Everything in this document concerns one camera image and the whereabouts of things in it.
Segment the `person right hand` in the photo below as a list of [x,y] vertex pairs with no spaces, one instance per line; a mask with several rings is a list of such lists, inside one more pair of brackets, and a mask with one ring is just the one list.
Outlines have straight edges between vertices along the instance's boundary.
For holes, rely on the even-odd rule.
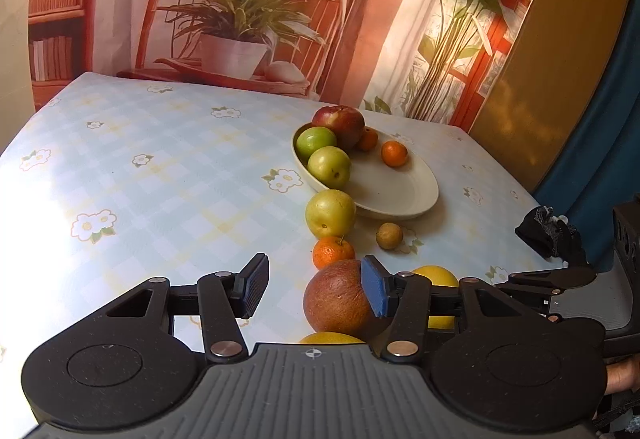
[[606,367],[606,373],[608,374],[608,383],[605,390],[607,395],[639,389],[639,363],[634,359],[610,364]]

